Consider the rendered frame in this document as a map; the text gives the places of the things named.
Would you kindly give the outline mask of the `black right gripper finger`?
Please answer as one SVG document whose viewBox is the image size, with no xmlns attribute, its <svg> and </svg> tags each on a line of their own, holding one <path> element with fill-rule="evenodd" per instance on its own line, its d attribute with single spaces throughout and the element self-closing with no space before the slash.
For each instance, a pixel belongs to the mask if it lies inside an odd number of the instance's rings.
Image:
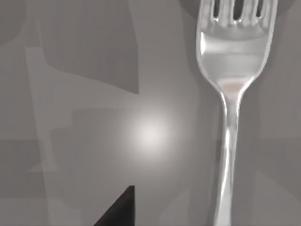
<svg viewBox="0 0 301 226">
<path fill-rule="evenodd" d="M 135 186 L 128 186 L 93 226 L 135 226 Z"/>
</svg>

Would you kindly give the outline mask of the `silver metal fork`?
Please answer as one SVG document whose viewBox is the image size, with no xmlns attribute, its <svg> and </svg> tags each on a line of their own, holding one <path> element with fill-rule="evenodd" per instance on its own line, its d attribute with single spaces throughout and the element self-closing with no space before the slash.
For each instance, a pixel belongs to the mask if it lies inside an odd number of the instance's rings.
<svg viewBox="0 0 301 226">
<path fill-rule="evenodd" d="M 201 0 L 196 58 L 203 77 L 221 97 L 223 108 L 220 172 L 213 226 L 232 225 L 232 200 L 240 105 L 245 91 L 269 57 L 278 0 Z"/>
</svg>

